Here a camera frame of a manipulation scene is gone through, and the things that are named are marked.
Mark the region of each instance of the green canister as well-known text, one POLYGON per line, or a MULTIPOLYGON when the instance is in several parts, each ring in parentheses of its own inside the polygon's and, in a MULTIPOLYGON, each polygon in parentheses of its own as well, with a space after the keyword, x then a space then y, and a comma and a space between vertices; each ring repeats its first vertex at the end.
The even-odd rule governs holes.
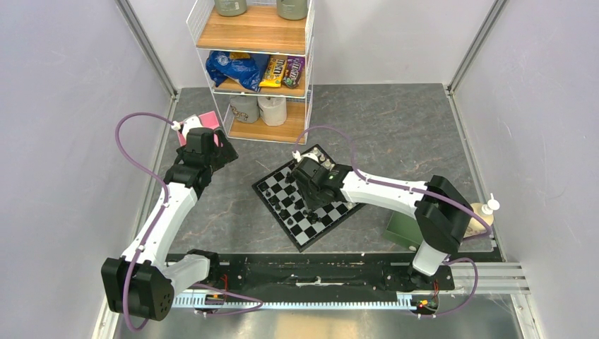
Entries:
POLYGON ((277 14, 287 20, 302 20, 308 16, 308 0, 277 0, 277 14))
POLYGON ((247 11, 246 0, 214 0, 216 11, 222 16, 240 16, 247 11))

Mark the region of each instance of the wooden shelf board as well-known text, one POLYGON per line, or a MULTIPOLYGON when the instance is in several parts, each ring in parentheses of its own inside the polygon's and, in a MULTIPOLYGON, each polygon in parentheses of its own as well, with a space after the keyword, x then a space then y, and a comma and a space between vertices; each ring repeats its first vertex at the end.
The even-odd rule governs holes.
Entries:
MULTIPOLYGON (((229 136, 233 138, 254 139, 264 141, 280 141, 294 143, 304 131, 306 121, 306 105, 301 102, 287 103, 287 120, 280 126, 268 126, 258 119, 253 124, 246 124, 237 120, 233 121, 229 136)), ((300 143, 305 143, 305 136, 300 143)))
MULTIPOLYGON (((306 74, 302 74, 302 77, 299 79, 299 85, 296 88, 288 88, 285 85, 281 85, 281 87, 262 87, 260 89, 260 94, 265 95, 285 95, 290 97, 304 97, 306 95, 306 74)), ((220 86, 214 87, 215 90, 230 90, 232 92, 246 92, 246 93, 255 93, 253 90, 248 90, 236 83, 234 80, 227 79, 224 83, 221 83, 220 86)))
POLYGON ((240 16, 221 16, 214 8, 196 43, 199 48, 306 54, 306 19, 285 20, 276 6, 248 6, 240 16))

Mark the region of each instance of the chessboard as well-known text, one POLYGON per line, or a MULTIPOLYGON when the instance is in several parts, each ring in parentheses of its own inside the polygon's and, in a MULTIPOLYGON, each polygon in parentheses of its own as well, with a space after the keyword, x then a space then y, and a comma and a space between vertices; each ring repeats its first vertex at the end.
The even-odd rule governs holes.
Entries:
MULTIPOLYGON (((319 145, 313 146, 304 154, 310 152, 315 154, 325 167, 334 167, 333 159, 319 145)), ((297 190, 295 179, 290 175, 295 164, 295 160, 287 162, 258 180, 252 188, 289 239, 302 252, 339 226, 364 204, 335 202, 309 213, 297 190)))

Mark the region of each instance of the blue chip bag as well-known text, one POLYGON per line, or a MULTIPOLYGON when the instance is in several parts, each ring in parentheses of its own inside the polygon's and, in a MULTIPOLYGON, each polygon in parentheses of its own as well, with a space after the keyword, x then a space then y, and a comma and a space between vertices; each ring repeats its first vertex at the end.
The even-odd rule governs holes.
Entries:
POLYGON ((206 60, 208 75, 217 86, 231 78, 254 92, 260 91, 260 81, 267 65, 267 54, 212 51, 206 60))

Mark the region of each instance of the marble table surface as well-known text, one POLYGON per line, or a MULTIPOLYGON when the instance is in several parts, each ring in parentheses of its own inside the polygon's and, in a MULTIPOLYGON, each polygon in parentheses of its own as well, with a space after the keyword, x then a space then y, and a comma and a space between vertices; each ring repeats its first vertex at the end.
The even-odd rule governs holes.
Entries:
MULTIPOLYGON (((226 95, 217 95, 226 107, 226 95)), ((183 89, 175 119, 214 110, 207 88, 183 89)), ((446 177, 469 201, 477 201, 473 179, 449 101, 440 84, 316 85, 311 126, 334 126, 355 143, 356 160, 368 173, 410 181, 446 177)), ((187 215, 171 253, 203 249, 219 253, 297 253, 297 249, 251 185, 291 159, 293 145, 231 139, 239 159, 216 172, 187 215)), ((315 143, 337 162, 349 164, 349 148, 330 131, 313 131, 315 143)), ((170 133, 160 166, 164 175, 175 159, 177 137, 170 133)), ((384 239, 391 211, 365 206, 315 242, 306 253, 406 251, 384 239)), ((466 242, 462 250, 490 251, 488 239, 466 242)))

